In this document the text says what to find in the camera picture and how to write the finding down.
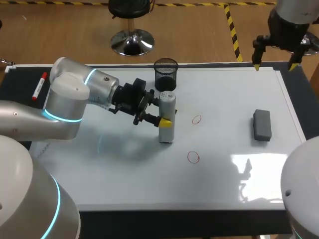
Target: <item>yellow black caution tape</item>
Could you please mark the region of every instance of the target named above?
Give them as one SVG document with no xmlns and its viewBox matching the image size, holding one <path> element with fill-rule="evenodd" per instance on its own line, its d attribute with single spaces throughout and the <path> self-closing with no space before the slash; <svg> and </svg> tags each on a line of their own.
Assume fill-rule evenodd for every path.
<svg viewBox="0 0 319 239">
<path fill-rule="evenodd" d="M 242 62 L 243 61 L 243 57 L 241 56 L 240 51 L 239 51 L 237 33 L 236 33 L 236 30 L 235 30 L 235 25 L 234 25 L 234 22 L 233 22 L 233 18 L 230 15 L 229 5 L 224 5 L 224 9 L 225 9 L 228 25 L 229 25 L 229 28 L 230 28 L 230 33 L 231 33 L 231 37 L 232 37 L 232 40 L 233 40 L 234 52 L 235 52 L 237 61 L 238 62 Z"/>
<path fill-rule="evenodd" d="M 0 1 L 0 4 L 55 4 L 55 5 L 101 5 L 107 2 L 76 2 L 76 1 Z M 205 3 L 156 3 L 156 6 L 225 6 L 225 5 L 275 5 L 275 2 L 205 2 Z"/>
</svg>

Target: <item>chrome stool base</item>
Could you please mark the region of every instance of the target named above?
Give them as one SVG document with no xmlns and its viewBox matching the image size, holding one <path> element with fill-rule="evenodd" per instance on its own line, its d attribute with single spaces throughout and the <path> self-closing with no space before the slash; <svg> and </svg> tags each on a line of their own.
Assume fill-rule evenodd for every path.
<svg viewBox="0 0 319 239">
<path fill-rule="evenodd" d="M 139 56 L 151 51 L 155 40 L 153 36 L 144 30 L 135 29 L 132 34 L 129 31 L 120 31 L 111 39 L 112 49 L 124 56 Z"/>
</svg>

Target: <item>black mesh pen holder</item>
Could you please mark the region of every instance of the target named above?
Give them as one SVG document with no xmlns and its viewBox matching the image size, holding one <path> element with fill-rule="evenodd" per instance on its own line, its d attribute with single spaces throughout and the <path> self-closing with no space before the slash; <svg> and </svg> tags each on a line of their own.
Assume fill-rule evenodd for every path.
<svg viewBox="0 0 319 239">
<path fill-rule="evenodd" d="M 173 91 L 176 88 L 178 63 L 170 58 L 161 58 L 154 63 L 155 88 L 160 91 Z"/>
</svg>

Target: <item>red ink mark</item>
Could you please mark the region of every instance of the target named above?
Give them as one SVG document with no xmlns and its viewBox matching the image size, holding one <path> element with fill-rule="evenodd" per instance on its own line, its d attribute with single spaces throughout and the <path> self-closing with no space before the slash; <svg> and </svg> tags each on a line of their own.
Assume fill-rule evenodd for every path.
<svg viewBox="0 0 319 239">
<path fill-rule="evenodd" d="M 200 121 L 201 121 L 201 115 L 197 115 L 197 116 L 195 116 L 195 117 L 193 118 L 192 123 L 193 123 L 193 124 L 198 124 Z"/>
<path fill-rule="evenodd" d="M 193 163 L 193 162 L 189 159 L 189 155 L 190 155 L 190 153 L 192 153 L 192 152 L 196 153 L 196 155 L 197 155 L 197 161 L 196 161 L 195 163 Z M 188 153 L 187 159 L 188 159 L 188 161 L 189 161 L 190 163 L 192 163 L 192 164 L 197 164 L 197 163 L 199 162 L 199 160 L 200 160 L 200 157 L 199 157 L 199 155 L 198 155 L 197 152 L 191 151 L 191 152 Z"/>
</svg>

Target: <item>stool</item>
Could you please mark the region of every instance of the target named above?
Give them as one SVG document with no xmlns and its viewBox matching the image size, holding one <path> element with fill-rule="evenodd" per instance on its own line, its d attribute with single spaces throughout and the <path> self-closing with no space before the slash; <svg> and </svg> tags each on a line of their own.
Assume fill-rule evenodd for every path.
<svg viewBox="0 0 319 239">
<path fill-rule="evenodd" d="M 111 39 L 112 49 L 125 56 L 143 55 L 154 47 L 153 36 L 144 30 L 134 28 L 134 18 L 151 12 L 155 0 L 109 0 L 109 11 L 114 17 L 128 20 L 128 29 L 116 33 Z"/>
</svg>

